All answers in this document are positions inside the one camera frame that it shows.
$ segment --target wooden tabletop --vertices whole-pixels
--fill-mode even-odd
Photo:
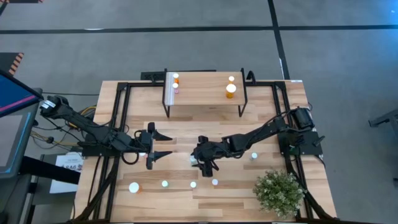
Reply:
[[[241,72],[178,72],[178,94],[174,93],[173,74],[167,72],[165,85],[165,104],[173,105],[243,105],[244,89]],[[235,78],[234,97],[226,97],[228,78]]]
[[[95,122],[101,124],[110,120],[116,94],[117,82],[103,82],[96,109]],[[301,82],[286,81],[291,108],[307,106],[304,86]],[[201,172],[190,166],[189,156],[195,148],[199,135],[208,136],[210,141],[236,133],[247,133],[260,127],[275,115],[274,100],[270,87],[248,87],[249,103],[240,118],[235,107],[230,106],[174,106],[170,118],[164,116],[162,107],[162,87],[136,87],[131,90],[126,124],[129,134],[144,129],[154,121],[157,130],[173,138],[168,142],[155,142],[156,151],[174,153],[154,163],[153,170],[147,170],[145,160],[139,159],[136,165],[123,162],[119,165],[118,180],[114,195],[111,222],[266,222],[279,220],[274,212],[259,211],[259,202],[252,192],[257,176],[266,170],[285,170],[285,162],[279,153],[277,137],[265,139],[246,152],[240,159],[220,159],[220,171],[214,171],[219,184],[213,186],[211,178],[204,178]],[[123,101],[119,105],[119,114]],[[259,157],[250,161],[250,154],[257,152]],[[127,160],[133,161],[134,154]],[[84,161],[76,193],[76,214],[87,205],[88,192],[96,157]],[[336,216],[325,168],[314,156],[302,156],[303,169],[309,191],[318,203],[332,216]],[[98,167],[93,193],[97,191],[101,164]],[[169,187],[163,189],[161,182],[167,180]],[[197,188],[191,189],[195,181]],[[128,187],[138,182],[143,191],[132,194]],[[104,217],[106,192],[101,204]]]

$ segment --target monitor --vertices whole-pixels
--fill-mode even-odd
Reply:
[[[0,118],[43,100],[43,96],[0,70]]]

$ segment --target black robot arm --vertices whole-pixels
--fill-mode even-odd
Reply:
[[[291,128],[285,123],[284,117],[288,114],[292,115],[297,129]],[[309,132],[313,127],[314,124],[308,109],[297,108],[273,117],[260,128],[249,133],[222,137],[221,142],[211,142],[207,137],[199,136],[199,143],[191,154],[197,160],[197,164],[194,166],[200,168],[202,176],[212,177],[213,169],[219,170],[214,162],[215,159],[223,157],[239,159],[253,144],[279,133],[290,133],[295,137],[290,138],[290,145],[297,146],[299,143],[297,139],[301,133]]]
[[[154,123],[149,123],[147,130],[136,131],[140,135],[134,135],[134,138],[132,138],[127,133],[116,128],[98,125],[85,118],[74,111],[69,106],[68,100],[62,96],[48,96],[40,109],[40,114],[44,118],[64,119],[88,133],[84,141],[78,142],[78,145],[83,148],[83,156],[120,156],[125,152],[135,152],[137,154],[144,152],[148,154],[147,168],[152,169],[152,162],[171,153],[152,152],[153,139],[157,141],[172,140],[172,138],[158,133]]]

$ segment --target potted plant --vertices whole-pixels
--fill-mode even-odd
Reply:
[[[253,192],[260,201],[261,210],[275,211],[283,219],[296,216],[304,198],[304,189],[293,174],[276,170],[267,171],[265,177],[258,177]]]

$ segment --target gray floor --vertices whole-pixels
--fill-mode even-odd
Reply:
[[[393,0],[278,0],[280,26],[398,24]],[[9,4],[0,29],[270,26],[266,0],[68,0]],[[396,223],[398,139],[368,119],[398,107],[398,30],[282,31],[291,79],[304,81],[338,216]],[[16,77],[32,87],[97,93],[102,80],[137,80],[169,69],[253,70],[281,79],[273,31],[0,35],[0,52],[24,52]],[[95,96],[68,96],[80,110]],[[50,127],[39,119],[41,126]],[[60,137],[61,133],[52,133]],[[29,144],[27,154],[44,151]],[[44,220],[41,214],[51,214]],[[60,222],[70,207],[44,206],[34,223]]]

